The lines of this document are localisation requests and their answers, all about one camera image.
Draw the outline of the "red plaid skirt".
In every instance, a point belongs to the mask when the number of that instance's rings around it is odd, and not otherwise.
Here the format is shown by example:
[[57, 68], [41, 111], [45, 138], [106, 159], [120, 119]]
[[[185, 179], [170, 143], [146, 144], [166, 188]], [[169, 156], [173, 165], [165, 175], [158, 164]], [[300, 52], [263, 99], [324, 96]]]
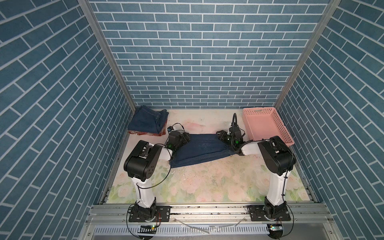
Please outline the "red plaid skirt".
[[148, 132], [135, 131], [135, 130], [130, 129], [130, 128], [128, 128], [128, 132], [131, 135], [138, 135], [138, 136], [147, 135], [147, 136], [161, 137], [161, 136], [166, 134], [166, 127], [163, 127], [162, 130], [160, 131], [160, 133], [158, 133], [158, 134], [157, 133], [148, 133]]

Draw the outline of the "dark navy denim skirt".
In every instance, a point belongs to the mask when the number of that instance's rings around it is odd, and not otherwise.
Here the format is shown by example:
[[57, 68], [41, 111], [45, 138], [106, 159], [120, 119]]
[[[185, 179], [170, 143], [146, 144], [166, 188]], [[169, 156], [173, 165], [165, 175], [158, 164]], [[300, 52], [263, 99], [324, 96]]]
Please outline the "dark navy denim skirt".
[[190, 139], [173, 154], [170, 162], [171, 168], [202, 164], [236, 154], [215, 134], [190, 135]]

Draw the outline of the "pink plastic basket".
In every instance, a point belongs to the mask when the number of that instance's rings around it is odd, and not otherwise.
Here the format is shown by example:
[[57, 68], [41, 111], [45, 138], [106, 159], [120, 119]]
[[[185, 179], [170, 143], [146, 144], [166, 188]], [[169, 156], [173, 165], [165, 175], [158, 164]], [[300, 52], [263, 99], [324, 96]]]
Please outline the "pink plastic basket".
[[242, 119], [246, 135], [250, 140], [256, 141], [279, 136], [288, 147], [295, 144], [274, 107], [244, 108]]

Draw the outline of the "blue denim skirt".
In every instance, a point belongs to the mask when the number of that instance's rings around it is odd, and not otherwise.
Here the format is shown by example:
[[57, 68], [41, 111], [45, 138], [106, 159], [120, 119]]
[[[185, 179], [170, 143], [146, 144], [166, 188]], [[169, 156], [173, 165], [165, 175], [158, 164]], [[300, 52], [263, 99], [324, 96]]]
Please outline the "blue denim skirt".
[[147, 106], [139, 106], [128, 125], [128, 130], [160, 134], [167, 122], [168, 115], [167, 110], [154, 111]]

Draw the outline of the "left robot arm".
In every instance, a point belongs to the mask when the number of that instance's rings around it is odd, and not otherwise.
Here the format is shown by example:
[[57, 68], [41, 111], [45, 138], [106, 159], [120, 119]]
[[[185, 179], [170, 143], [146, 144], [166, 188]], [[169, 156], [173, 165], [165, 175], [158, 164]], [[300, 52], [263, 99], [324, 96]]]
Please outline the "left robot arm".
[[182, 130], [169, 132], [166, 143], [151, 144], [140, 140], [133, 148], [124, 163], [124, 171], [134, 183], [137, 192], [137, 202], [133, 212], [139, 217], [153, 219], [159, 216], [156, 197], [153, 194], [151, 177], [159, 160], [170, 161], [181, 147], [191, 141], [191, 135]]

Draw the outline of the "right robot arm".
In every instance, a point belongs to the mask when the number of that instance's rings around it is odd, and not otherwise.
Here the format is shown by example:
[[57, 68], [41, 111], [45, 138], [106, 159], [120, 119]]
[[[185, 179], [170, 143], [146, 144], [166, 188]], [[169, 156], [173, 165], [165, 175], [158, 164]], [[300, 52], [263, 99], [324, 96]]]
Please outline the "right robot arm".
[[244, 141], [226, 131], [216, 132], [218, 139], [241, 156], [261, 154], [270, 172], [270, 183], [265, 197], [264, 215], [269, 220], [283, 218], [288, 212], [285, 200], [288, 177], [296, 164], [296, 157], [279, 136], [260, 141]]

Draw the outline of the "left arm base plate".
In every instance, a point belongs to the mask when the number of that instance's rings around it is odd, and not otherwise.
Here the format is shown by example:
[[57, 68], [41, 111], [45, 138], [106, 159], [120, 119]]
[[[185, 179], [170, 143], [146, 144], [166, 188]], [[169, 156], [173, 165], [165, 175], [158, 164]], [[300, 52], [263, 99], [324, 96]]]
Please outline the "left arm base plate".
[[130, 223], [154, 222], [159, 218], [158, 222], [169, 222], [171, 214], [170, 206], [155, 206], [143, 208], [134, 205], [128, 213], [128, 221]]

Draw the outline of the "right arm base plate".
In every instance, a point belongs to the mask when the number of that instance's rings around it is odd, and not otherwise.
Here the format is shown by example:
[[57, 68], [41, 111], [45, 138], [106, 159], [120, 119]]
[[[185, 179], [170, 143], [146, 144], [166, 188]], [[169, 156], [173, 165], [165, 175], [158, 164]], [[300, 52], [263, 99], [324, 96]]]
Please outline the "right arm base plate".
[[270, 205], [249, 205], [246, 207], [252, 222], [262, 221], [291, 221], [291, 215], [286, 205], [272, 207]]

